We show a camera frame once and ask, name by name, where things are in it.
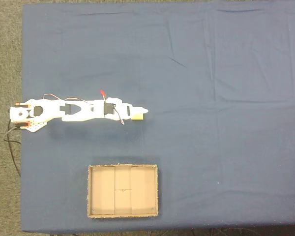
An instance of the cardboard box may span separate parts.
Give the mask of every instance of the cardboard box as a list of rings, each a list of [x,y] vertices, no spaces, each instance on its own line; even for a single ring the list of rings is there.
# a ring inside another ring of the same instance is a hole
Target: cardboard box
[[[88,217],[158,215],[157,165],[88,167]]]

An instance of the white robotic arm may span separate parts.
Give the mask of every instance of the white robotic arm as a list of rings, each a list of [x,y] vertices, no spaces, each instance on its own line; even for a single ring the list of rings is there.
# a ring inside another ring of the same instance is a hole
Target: white robotic arm
[[[143,107],[133,107],[131,104],[123,103],[118,98],[108,97],[101,91],[103,99],[85,101],[78,98],[49,100],[30,99],[25,103],[17,103],[10,107],[10,119],[15,126],[35,132],[45,126],[54,118],[62,121],[85,121],[95,118],[106,118],[119,120],[124,124],[124,119],[143,120],[143,114],[148,110]],[[73,113],[72,106],[77,106],[80,111]]]

